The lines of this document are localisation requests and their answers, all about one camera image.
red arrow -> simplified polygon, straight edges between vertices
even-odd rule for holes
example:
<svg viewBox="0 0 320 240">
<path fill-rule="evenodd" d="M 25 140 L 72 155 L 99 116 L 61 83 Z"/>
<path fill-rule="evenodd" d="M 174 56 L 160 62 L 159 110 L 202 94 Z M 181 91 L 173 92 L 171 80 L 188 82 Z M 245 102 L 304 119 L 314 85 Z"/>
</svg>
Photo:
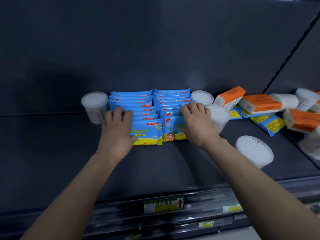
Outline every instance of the red arrow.
<svg viewBox="0 0 320 240">
<path fill-rule="evenodd" d="M 181 204 L 183 203 L 183 201 L 181 199 L 179 199 L 178 204 L 179 204 L 179 208 L 181 208 Z"/>
</svg>

forearm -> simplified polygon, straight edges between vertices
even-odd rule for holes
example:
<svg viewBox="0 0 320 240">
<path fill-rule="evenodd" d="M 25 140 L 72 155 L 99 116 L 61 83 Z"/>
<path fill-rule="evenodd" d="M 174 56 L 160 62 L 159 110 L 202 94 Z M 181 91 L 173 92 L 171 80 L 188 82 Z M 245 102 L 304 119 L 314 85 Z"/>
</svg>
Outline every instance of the forearm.
<svg viewBox="0 0 320 240">
<path fill-rule="evenodd" d="M 112 172 L 93 156 L 21 239 L 81 239 L 98 194 Z"/>
<path fill-rule="evenodd" d="M 263 239 L 303 239 L 306 232 L 308 239 L 320 239 L 320 219 L 226 140 L 213 142 L 205 151 Z"/>
</svg>

cotton swab container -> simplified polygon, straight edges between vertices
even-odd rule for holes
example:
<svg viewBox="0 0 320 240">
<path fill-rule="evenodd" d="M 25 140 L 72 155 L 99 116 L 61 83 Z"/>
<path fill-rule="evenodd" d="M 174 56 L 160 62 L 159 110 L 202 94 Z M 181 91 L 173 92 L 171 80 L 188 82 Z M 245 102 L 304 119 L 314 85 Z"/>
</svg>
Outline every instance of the cotton swab container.
<svg viewBox="0 0 320 240">
<path fill-rule="evenodd" d="M 231 118 L 229 110 L 216 104 L 207 105 L 206 108 L 210 109 L 211 120 L 216 128 L 217 133 L 220 134 L 224 126 Z"/>
<path fill-rule="evenodd" d="M 299 100 L 293 94 L 278 94 L 278 93 L 271 93 L 269 94 L 275 101 L 282 103 L 282 107 L 280 110 L 285 109 L 295 109 L 298 107 Z"/>
<path fill-rule="evenodd" d="M 81 103 L 93 124 L 100 125 L 105 121 L 108 111 L 108 95 L 104 92 L 90 92 L 81 98 Z"/>
<path fill-rule="evenodd" d="M 298 144 L 300 149 L 309 157 L 320 160 L 320 125 Z"/>
<path fill-rule="evenodd" d="M 300 111 L 307 111 L 320 100 L 319 94 L 306 88 L 298 88 L 294 95 L 299 100 L 299 105 L 296 109 Z"/>
<path fill-rule="evenodd" d="M 212 96 L 212 94 L 206 92 L 206 91 L 202 91 L 202 90 L 197 90 L 197 91 L 193 91 L 191 93 L 192 96 L 192 100 L 195 101 L 195 103 L 202 103 L 203 105 L 210 105 L 214 102 L 214 97 Z"/>
<path fill-rule="evenodd" d="M 241 136 L 236 141 L 235 147 L 258 168 L 263 168 L 273 161 L 270 147 L 256 137 Z"/>
</svg>

orange and white package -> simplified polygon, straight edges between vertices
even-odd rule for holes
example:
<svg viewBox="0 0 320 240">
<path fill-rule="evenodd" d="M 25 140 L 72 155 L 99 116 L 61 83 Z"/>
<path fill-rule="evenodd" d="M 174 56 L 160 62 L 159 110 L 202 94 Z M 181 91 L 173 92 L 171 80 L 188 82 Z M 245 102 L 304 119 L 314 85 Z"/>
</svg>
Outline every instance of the orange and white package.
<svg viewBox="0 0 320 240">
<path fill-rule="evenodd" d="M 320 100 L 316 102 L 310 109 L 316 113 L 320 113 Z"/>
<path fill-rule="evenodd" d="M 266 94 L 243 96 L 238 102 L 238 105 L 253 115 L 276 113 L 282 107 L 282 103 L 275 101 L 272 97 Z"/>
<path fill-rule="evenodd" d="M 239 102 L 245 93 L 246 91 L 242 87 L 237 86 L 233 89 L 223 92 L 222 94 L 219 94 L 213 104 L 223 106 L 227 110 L 230 110 Z"/>
<path fill-rule="evenodd" d="M 313 132 L 320 125 L 320 114 L 297 109 L 286 109 L 283 113 L 283 119 L 289 130 L 301 133 Z"/>
</svg>

person's right hand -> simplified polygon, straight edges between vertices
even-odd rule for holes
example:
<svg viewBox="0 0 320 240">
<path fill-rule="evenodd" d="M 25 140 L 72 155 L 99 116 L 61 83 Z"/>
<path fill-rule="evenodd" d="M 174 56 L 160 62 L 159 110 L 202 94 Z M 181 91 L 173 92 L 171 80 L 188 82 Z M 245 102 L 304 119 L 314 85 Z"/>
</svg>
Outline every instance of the person's right hand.
<svg viewBox="0 0 320 240">
<path fill-rule="evenodd" d="M 182 106 L 180 113 L 186 123 L 181 131 L 192 144 L 204 150 L 220 138 L 212 123 L 210 109 L 205 108 L 202 103 L 191 102 Z"/>
</svg>

